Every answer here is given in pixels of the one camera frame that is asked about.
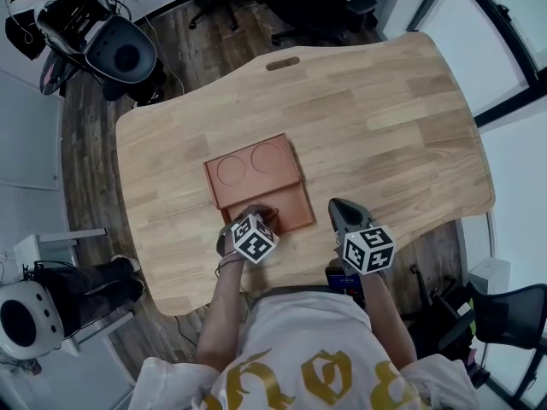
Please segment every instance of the chair base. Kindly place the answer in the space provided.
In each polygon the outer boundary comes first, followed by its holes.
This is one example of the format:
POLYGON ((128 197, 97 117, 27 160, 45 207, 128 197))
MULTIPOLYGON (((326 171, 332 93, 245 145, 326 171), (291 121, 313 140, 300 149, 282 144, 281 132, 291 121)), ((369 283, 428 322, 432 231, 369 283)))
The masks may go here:
MULTIPOLYGON (((261 3, 264 3, 264 0, 256 0, 256 2, 261 4, 261 3)), ((223 7, 225 11, 227 12, 228 16, 230 17, 230 29, 233 32, 237 31, 239 28, 238 19, 236 18, 236 15, 233 13, 230 0, 209 0, 205 4, 205 6, 203 6, 201 10, 190 20, 190 23, 188 24, 188 28, 195 29, 197 27, 197 21, 200 18, 212 13, 219 6, 223 7)))

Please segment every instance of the shoe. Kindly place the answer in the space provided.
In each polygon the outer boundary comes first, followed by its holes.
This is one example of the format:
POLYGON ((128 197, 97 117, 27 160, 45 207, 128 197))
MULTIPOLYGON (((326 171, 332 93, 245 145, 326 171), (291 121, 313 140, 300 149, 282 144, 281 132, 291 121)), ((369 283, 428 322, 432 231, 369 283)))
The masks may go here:
POLYGON ((154 89, 154 94, 152 94, 152 97, 147 100, 146 102, 135 102, 133 104, 133 109, 141 107, 141 106, 148 106, 153 105, 154 103, 163 102, 163 99, 165 98, 165 93, 163 90, 160 90, 159 88, 154 89))
POLYGON ((114 255, 110 259, 110 261, 117 260, 118 258, 124 258, 128 260, 131 263, 131 266, 134 272, 138 272, 140 270, 140 262, 136 258, 129 258, 128 256, 125 256, 125 255, 114 255))
POLYGON ((132 294, 129 299, 131 299, 131 301, 133 302, 136 302, 138 301, 138 299, 141 299, 144 294, 144 282, 141 281, 141 279, 139 278, 132 278, 130 281, 132 285, 132 294))

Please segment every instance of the white t-shirt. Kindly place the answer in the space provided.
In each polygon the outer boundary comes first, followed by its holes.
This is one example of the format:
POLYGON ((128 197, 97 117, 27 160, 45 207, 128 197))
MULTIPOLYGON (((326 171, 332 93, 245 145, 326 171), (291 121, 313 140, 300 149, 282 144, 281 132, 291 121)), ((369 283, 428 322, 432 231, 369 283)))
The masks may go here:
POLYGON ((461 361, 437 354, 399 372, 348 296, 307 291, 260 300, 238 354, 222 373, 149 358, 129 409, 479 408, 461 361))

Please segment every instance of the wooden table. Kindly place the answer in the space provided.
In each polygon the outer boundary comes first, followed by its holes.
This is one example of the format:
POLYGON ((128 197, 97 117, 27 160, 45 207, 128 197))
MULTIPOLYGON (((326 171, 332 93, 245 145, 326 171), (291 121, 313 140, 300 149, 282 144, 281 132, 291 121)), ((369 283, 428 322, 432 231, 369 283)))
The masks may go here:
POLYGON ((317 223, 283 237, 265 266, 248 266, 247 290, 325 283, 325 266, 335 257, 332 197, 368 208, 391 228, 398 248, 494 203, 477 128, 427 35, 260 56, 118 122, 127 216, 162 313, 188 313, 213 295, 223 222, 203 163, 282 132, 317 223))

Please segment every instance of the hand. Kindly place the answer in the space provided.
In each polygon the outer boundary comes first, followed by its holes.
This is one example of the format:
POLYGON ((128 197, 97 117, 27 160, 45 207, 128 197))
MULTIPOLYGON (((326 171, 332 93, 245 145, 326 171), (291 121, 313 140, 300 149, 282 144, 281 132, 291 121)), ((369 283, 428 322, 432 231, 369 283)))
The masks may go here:
POLYGON ((225 256, 230 252, 233 252, 235 249, 233 247, 233 235, 232 235, 232 226, 236 223, 243 220, 247 215, 254 214, 255 216, 260 216, 262 218, 262 223, 266 225, 271 231, 275 232, 279 225, 279 216, 277 209, 271 209, 266 205, 249 205, 244 209, 238 216, 233 220, 233 222, 224 226, 219 232, 219 237, 216 242, 216 252, 220 256, 225 256))

